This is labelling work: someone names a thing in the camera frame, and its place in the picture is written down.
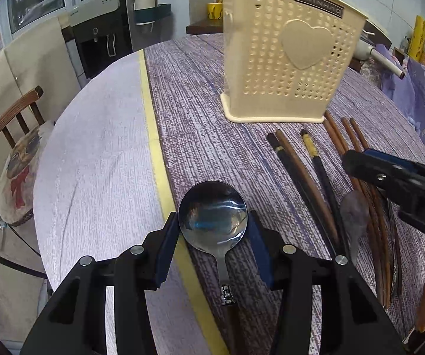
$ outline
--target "red ribbon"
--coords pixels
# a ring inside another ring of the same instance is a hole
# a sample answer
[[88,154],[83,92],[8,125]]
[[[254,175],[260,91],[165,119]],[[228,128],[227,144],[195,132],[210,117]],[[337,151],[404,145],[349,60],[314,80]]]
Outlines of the red ribbon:
[[14,178],[10,182],[10,190],[12,191],[12,196],[14,196],[15,192],[15,208],[19,209],[25,205],[24,198],[22,197],[22,183],[25,182],[25,179],[30,171],[30,166],[26,166],[25,169],[18,174],[16,178]]

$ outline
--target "black label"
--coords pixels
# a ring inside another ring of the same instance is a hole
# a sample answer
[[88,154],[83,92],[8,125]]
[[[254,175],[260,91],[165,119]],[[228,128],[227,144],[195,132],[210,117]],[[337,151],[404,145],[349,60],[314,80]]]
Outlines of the black label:
[[342,14],[344,13],[344,7],[341,7],[335,3],[332,3],[328,0],[295,0],[299,3],[309,5],[311,7],[315,7],[321,9],[322,11],[328,12],[333,16],[337,16],[342,18]]

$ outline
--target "purple wood-grain tablecloth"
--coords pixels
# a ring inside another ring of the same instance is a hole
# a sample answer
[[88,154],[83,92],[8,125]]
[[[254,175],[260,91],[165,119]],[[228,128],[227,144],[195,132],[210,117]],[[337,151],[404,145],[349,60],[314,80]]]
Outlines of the purple wood-grain tablecloth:
[[[178,207],[195,183],[223,180],[236,187],[264,226],[311,256],[329,257],[318,230],[289,176],[265,136],[282,129],[317,182],[300,138],[306,127],[316,141],[334,191],[340,200],[351,190],[339,155],[322,124],[237,124],[225,119],[219,95],[223,91],[223,37],[202,35],[167,41],[145,49],[153,106],[170,187]],[[345,73],[330,113],[354,117],[371,147],[425,164],[425,150],[410,124],[382,92],[354,71]],[[403,261],[403,295],[388,314],[403,336],[412,327],[425,280],[425,236],[398,221]],[[223,316],[214,259],[191,249],[198,273],[221,333]],[[227,257],[231,282],[241,309],[250,354],[267,354],[273,338],[281,293],[261,281],[250,243],[244,239]],[[374,270],[366,238],[362,238],[358,271],[375,292]],[[310,353],[320,340],[320,291],[314,289]]]

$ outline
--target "floor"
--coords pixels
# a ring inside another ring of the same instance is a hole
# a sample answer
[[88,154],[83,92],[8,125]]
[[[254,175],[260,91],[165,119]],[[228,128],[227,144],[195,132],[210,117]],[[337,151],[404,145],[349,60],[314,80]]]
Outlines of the floor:
[[[15,228],[38,251],[34,221]],[[41,258],[10,229],[0,230],[0,255],[44,272]],[[0,339],[23,342],[36,317],[43,280],[0,264]]]

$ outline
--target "yellow container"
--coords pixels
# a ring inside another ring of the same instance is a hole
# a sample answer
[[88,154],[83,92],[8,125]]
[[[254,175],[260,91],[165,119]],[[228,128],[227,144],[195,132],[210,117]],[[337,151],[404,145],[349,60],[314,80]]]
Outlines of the yellow container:
[[220,18],[223,18],[223,3],[209,3],[208,18],[211,20],[219,20]]
[[424,45],[425,20],[423,17],[417,16],[415,20],[415,29],[413,30],[413,36],[411,37],[410,48],[408,49],[408,55],[419,62]]
[[366,16],[340,0],[223,0],[232,122],[322,122]]

